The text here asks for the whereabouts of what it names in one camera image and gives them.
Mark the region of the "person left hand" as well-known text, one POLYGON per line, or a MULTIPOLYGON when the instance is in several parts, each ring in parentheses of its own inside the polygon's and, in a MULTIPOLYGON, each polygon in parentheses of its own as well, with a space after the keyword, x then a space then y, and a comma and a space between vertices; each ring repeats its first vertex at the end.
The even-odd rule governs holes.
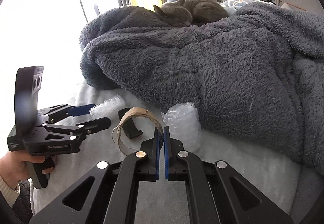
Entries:
POLYGON ((32 156, 24 150, 7 152, 1 158, 1 178, 8 187, 15 189, 19 181, 26 181, 31 177, 26 162, 41 164, 44 161, 44 156, 32 156))

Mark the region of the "left white sleeve forearm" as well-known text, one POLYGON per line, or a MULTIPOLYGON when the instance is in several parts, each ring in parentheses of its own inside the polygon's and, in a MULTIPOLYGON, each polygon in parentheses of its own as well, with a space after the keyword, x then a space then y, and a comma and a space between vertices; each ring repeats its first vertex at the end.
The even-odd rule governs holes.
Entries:
POLYGON ((0 177, 0 190, 8 205, 12 208, 20 195, 20 185, 16 184, 13 188, 9 187, 2 177, 0 177))

